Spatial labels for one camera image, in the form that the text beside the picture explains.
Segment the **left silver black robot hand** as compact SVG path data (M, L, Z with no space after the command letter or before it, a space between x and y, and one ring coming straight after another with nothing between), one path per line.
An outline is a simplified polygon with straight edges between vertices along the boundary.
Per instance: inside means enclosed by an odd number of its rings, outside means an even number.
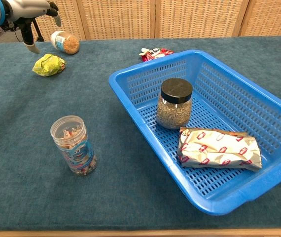
M48 15L54 18L58 27L61 26L61 18L57 5L48 0L8 0L9 15L8 20L16 23L20 28L24 45L35 54L39 54L39 49L35 46L31 23L37 17Z

